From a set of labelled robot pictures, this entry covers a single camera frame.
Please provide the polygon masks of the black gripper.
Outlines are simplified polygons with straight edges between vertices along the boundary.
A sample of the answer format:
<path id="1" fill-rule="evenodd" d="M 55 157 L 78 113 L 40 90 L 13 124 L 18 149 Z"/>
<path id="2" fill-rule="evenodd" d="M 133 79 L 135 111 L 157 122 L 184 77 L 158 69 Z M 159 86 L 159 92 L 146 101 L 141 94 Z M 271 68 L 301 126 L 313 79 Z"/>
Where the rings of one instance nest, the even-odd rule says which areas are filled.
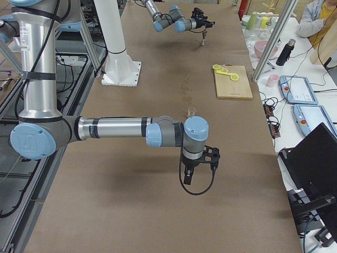
<path id="1" fill-rule="evenodd" d="M 183 183 L 191 184 L 193 173 L 194 173 L 194 168 L 197 167 L 200 163 L 207 163 L 207 161 L 205 160 L 203 156 L 201 156 L 198 159 L 193 160 L 193 159 L 187 158 L 185 155 L 182 155 L 182 163 L 185 166 Z"/>
<path id="2" fill-rule="evenodd" d="M 196 21 L 196 27 L 195 28 L 201 28 L 202 26 L 205 26 L 205 28 L 211 28 L 215 24 L 215 22 L 208 21 L 207 16 L 198 16 L 195 18 Z"/>

